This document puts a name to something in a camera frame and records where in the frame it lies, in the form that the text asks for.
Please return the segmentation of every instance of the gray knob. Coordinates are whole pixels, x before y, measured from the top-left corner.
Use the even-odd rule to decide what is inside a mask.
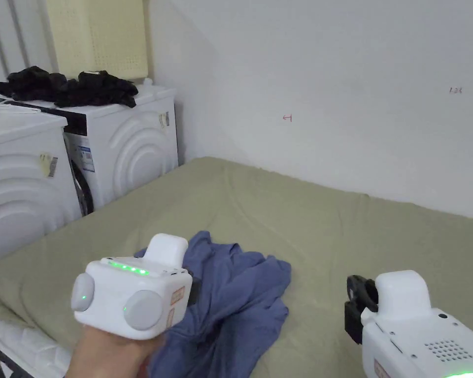
[[[137,331],[148,330],[161,318],[161,302],[161,297],[153,291],[137,291],[128,299],[123,309],[126,322]]]
[[[93,301],[95,281],[88,273],[77,276],[73,284],[71,307],[73,311],[86,311]]]

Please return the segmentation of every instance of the hand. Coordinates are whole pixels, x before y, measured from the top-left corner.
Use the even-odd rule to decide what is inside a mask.
[[[137,341],[85,326],[66,378],[136,378],[140,365],[162,344],[162,336]]]

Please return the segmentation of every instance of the green mattress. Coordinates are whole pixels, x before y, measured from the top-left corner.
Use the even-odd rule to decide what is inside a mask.
[[[131,255],[165,232],[274,254],[293,266],[279,340],[253,377],[363,378],[343,329],[345,280],[412,269],[434,307],[473,329],[473,219],[305,183],[214,158],[197,159],[0,260],[0,319],[73,348],[75,277],[104,256]]]

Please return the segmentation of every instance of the handheld device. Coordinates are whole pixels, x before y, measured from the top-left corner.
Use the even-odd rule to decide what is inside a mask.
[[[416,272],[347,278],[345,330],[369,378],[473,378],[473,331],[432,309]]]
[[[133,340],[152,339],[179,323],[201,284],[182,269],[187,248],[186,239],[157,234],[142,258],[92,261],[73,285],[75,319]]]

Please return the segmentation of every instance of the speaker grille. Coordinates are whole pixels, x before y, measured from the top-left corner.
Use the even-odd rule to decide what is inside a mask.
[[[455,340],[439,340],[424,344],[431,353],[442,362],[461,361],[473,356],[455,342]]]

